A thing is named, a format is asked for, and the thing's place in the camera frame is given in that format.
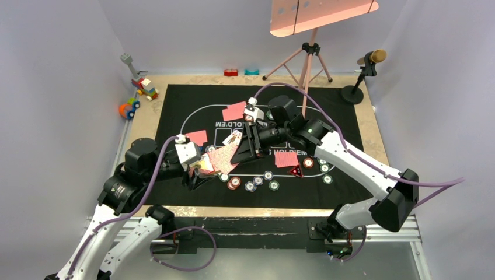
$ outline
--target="gray wall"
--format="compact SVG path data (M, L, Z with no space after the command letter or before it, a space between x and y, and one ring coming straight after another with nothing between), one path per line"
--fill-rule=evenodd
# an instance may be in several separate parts
M0 3L0 279L43 279L75 250L131 94L99 3Z
M466 177L416 211L434 279L495 278L493 11L409 0L368 81L391 164L425 181Z
M137 67L154 72L211 74L251 66L266 72L311 35L272 36L270 0L99 1ZM357 58L383 44L406 0L378 2L376 12L320 28L317 43L331 72L358 69ZM293 72L301 72L303 57L289 63Z

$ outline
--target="red triangle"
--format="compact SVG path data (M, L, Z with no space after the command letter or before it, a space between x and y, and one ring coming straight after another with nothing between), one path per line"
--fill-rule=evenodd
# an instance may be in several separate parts
M291 171L289 171L289 173L294 175L295 177L302 178L302 170L301 170L301 167L299 165L295 166L293 169L291 169Z

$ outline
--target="black stand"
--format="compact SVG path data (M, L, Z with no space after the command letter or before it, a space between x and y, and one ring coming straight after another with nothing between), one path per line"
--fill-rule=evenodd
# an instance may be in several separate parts
M361 103L364 98L364 94L359 88L359 84L364 80L364 77L374 77L377 75L377 71L375 70L376 63L369 60L369 56L372 53L373 52L370 51L364 56L364 66L360 67L362 71L357 78L356 84L354 86L345 86L340 90L340 97L342 97L345 102L354 105Z

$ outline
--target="black mat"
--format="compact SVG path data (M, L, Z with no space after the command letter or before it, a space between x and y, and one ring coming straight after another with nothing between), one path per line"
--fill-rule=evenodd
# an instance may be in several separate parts
M222 146L222 141L231 133L232 129L242 129L241 120L223 122L222 109L226 104L247 101L260 86L213 86L213 85L169 85L165 95L162 115L156 141L159 146L165 140L179 133L188 133L206 130L207 145ZM338 89L310 87L310 95L341 127L344 137L351 144L362 150L361 135L354 111L354 106L344 103L338 95ZM258 104L266 105L268 101L278 95L287 95L294 99L296 104L302 104L302 95L298 92L281 86L272 86L266 89L258 98ZM323 119L320 112L312 108L306 111L306 118ZM301 162L307 156L298 152ZM180 185L180 179L171 179L157 183L147 204L199 206L199 207L256 207L256 208L313 208L333 209L338 204L354 203L371 198L371 194L348 175L332 169L329 174L333 177L331 184L322 181L319 165L311 169L304 169L306 177L276 177L280 189L271 191L268 184L258 186L255 192L244 190L243 184L253 180L253 174L263 174L272 171L275 175L288 175L290 167L276 168L274 156L239 165L232 174L248 174L239 176L242 187L235 191L227 189L226 183L218 178L207 182L199 189L189 192Z

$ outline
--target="black round base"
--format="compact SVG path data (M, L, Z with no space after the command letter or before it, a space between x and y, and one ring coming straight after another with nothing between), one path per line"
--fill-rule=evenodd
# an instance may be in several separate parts
M359 104L362 102L364 95L362 93L362 90L360 88L356 88L356 91L354 94L352 94L354 89L354 86L345 86L340 90L340 97L342 99L350 104Z

